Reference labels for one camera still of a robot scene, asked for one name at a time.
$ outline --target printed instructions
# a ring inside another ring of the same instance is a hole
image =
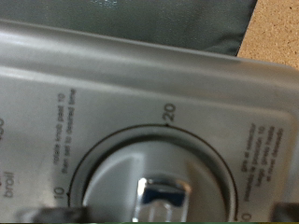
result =
[[[62,174],[68,173],[72,151],[72,133],[75,116],[76,90],[68,94],[57,95],[57,120],[55,144],[53,147],[53,164],[58,166]]]
[[[282,128],[251,123],[241,166],[247,176],[245,194],[241,196],[244,202],[250,201],[253,188],[271,182],[282,136]]]

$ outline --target silver appliance surface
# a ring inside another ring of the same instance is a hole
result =
[[[3,222],[83,206],[104,221],[268,221],[299,202],[286,66],[0,21],[0,103]]]

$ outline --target dial knob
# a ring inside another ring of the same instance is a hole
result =
[[[225,221],[216,176],[197,156],[163,140],[129,144],[94,171],[83,206],[92,220]]]

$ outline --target wooden surface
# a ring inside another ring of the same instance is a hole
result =
[[[258,0],[238,57],[299,69],[299,0]]]

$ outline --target gray cloth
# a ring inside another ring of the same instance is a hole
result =
[[[236,55],[256,0],[0,0],[0,18]]]

